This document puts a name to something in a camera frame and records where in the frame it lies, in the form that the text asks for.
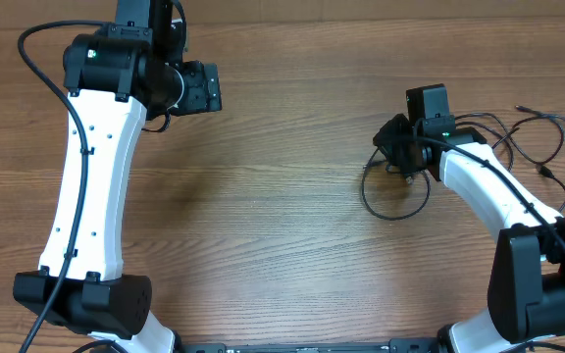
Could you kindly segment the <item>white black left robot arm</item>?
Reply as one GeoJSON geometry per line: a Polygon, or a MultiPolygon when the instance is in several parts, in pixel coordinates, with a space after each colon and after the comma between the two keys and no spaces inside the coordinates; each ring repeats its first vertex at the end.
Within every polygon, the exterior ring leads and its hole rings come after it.
{"type": "Polygon", "coordinates": [[[134,150],[156,118],[218,112],[213,64],[186,61],[182,4],[122,1],[63,55],[54,93],[69,114],[53,226],[38,266],[16,275],[15,300],[51,324],[89,337],[96,352],[179,352],[179,336],[151,310],[149,277],[128,275],[122,225],[134,150]]]}

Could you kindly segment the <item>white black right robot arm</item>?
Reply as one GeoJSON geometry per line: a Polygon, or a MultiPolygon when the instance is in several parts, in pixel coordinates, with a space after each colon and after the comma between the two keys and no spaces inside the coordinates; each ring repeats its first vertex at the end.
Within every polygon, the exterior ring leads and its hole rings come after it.
{"type": "Polygon", "coordinates": [[[496,244],[487,306],[475,317],[441,328],[436,337],[393,338],[390,352],[565,351],[565,217],[537,199],[472,127],[458,127],[443,84],[406,92],[407,114],[373,138],[387,170],[420,174],[458,194],[496,244]]]}

